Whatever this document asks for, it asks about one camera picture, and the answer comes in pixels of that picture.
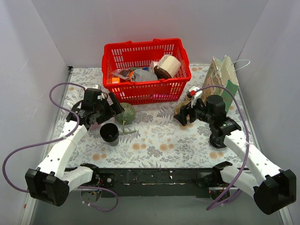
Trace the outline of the brown cardboard cup carrier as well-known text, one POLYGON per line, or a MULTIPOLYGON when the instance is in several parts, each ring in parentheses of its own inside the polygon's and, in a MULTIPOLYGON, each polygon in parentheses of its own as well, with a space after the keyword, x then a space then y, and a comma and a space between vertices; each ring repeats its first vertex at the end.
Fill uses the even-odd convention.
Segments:
POLYGON ((192 101, 193 97, 185 96, 185 99, 177 104, 174 110, 174 114, 178 114, 182 106, 188 105, 192 101))

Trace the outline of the black paper coffee cup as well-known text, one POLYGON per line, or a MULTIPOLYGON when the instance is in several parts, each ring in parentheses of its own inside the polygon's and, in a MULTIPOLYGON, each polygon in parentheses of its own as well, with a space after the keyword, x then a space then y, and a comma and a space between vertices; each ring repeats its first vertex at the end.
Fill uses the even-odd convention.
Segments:
POLYGON ((101 138, 110 146, 116 146, 119 143, 119 129, 113 123, 106 123, 100 128, 101 138))

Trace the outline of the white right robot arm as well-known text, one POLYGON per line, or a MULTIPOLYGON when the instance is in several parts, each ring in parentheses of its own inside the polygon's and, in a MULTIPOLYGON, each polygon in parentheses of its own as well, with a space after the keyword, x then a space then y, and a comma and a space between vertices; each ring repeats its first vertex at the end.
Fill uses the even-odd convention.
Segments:
POLYGON ((215 185, 233 183, 253 197, 258 208, 267 215, 296 201, 296 175, 290 169, 282 170, 246 140, 239 124, 227 116, 221 96, 208 96, 206 102, 200 97, 186 97, 176 106, 174 118, 183 126, 195 120, 208 123, 212 146, 228 147, 246 160, 250 174, 240 172, 227 161, 215 165, 212 174, 215 185))

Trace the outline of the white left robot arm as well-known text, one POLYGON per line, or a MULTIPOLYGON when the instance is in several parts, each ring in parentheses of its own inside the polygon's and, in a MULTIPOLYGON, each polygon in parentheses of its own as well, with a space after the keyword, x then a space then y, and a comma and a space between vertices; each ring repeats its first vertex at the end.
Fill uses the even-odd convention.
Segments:
POLYGON ((107 178, 93 164, 81 164, 66 171, 69 159, 91 125, 102 124, 124 112, 114 93, 87 88, 83 100, 74 104, 66 117, 60 140, 54 144, 36 169, 25 174, 30 196, 55 206, 61 206, 69 192, 83 186, 106 186, 107 178))

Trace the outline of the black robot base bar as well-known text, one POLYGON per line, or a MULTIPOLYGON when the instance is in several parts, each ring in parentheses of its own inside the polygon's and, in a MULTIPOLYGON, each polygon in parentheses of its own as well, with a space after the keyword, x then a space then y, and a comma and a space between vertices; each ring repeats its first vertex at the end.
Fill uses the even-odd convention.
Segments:
POLYGON ((209 198, 210 190, 224 190, 227 184, 212 168, 97 168, 83 187, 106 188, 120 197, 209 198))

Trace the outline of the green netted melon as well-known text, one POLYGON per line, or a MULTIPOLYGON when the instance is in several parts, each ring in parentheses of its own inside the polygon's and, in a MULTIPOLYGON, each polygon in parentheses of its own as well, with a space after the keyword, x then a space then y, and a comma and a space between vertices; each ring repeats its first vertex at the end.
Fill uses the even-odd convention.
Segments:
POLYGON ((124 111, 118 115, 116 115, 114 118, 115 120, 124 125, 131 124, 136 116, 136 111, 134 107, 129 103, 120 103, 120 105, 123 107, 124 111))

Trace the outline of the orange snack box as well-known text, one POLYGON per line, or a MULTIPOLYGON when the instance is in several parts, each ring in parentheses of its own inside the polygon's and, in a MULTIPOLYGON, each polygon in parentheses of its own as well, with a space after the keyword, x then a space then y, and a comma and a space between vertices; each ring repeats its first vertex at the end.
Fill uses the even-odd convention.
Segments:
POLYGON ((112 84, 118 84, 120 83, 120 78, 119 77, 113 77, 112 78, 112 84))

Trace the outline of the grey foil pouch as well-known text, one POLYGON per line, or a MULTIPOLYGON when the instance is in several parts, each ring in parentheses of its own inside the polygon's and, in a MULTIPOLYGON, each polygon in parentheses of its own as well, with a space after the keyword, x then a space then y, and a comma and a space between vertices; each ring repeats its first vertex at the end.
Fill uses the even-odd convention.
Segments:
POLYGON ((155 73, 143 69, 135 69, 130 73, 130 81, 132 82, 148 82, 157 80, 158 77, 155 73))

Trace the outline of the floral patterned table mat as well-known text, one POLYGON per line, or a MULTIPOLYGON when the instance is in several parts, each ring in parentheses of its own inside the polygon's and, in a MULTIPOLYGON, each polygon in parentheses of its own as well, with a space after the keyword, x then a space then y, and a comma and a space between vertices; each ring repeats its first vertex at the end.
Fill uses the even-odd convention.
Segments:
MULTIPOLYGON (((192 86, 201 87, 208 65, 190 64, 192 79, 185 92, 192 86)), ((85 87, 102 85, 101 68, 74 68, 69 81, 85 87)), ((207 123, 196 120, 182 126, 173 118, 177 102, 135 105, 136 117, 125 126, 134 133, 119 136, 116 146, 108 145, 100 136, 100 126, 91 128, 78 143, 67 167, 91 163, 101 168, 200 168, 213 167, 228 161, 236 167, 240 158, 229 148, 216 149, 210 145, 211 134, 207 123)))

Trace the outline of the green illustrated paper bag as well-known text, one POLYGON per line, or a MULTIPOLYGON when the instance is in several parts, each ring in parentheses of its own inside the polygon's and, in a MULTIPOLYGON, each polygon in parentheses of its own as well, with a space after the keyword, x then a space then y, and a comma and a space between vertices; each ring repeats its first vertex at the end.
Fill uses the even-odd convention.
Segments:
MULTIPOLYGON (((239 87, 236 71, 239 69, 234 67, 234 62, 227 55, 224 56, 223 60, 213 57, 202 87, 222 86, 235 96, 239 87)), ((229 111, 233 98, 227 91, 216 87, 204 89, 201 96, 202 101, 205 103, 210 95, 221 96, 225 102, 225 111, 229 111)))

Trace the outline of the red plastic shopping basket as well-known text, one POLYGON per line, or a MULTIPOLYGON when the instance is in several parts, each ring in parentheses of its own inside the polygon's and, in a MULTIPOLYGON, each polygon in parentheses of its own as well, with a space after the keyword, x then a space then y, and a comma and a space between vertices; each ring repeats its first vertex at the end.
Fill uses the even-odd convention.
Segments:
POLYGON ((106 44, 103 86, 132 105, 178 101, 191 79, 179 38, 106 44))

